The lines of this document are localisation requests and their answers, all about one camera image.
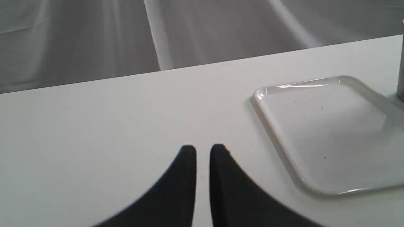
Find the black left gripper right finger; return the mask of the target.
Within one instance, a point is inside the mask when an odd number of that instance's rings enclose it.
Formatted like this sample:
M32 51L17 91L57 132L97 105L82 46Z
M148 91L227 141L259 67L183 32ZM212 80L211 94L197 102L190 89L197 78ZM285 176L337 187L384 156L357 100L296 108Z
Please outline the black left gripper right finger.
M318 227L261 189L225 145L210 151L210 207L214 227Z

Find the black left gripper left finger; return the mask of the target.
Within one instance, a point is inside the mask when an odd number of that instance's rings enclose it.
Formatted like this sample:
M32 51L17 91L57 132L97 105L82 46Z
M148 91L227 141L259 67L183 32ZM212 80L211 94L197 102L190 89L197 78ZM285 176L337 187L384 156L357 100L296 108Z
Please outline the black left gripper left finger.
M196 200L197 154L184 145L159 180L136 202L98 227L191 227Z

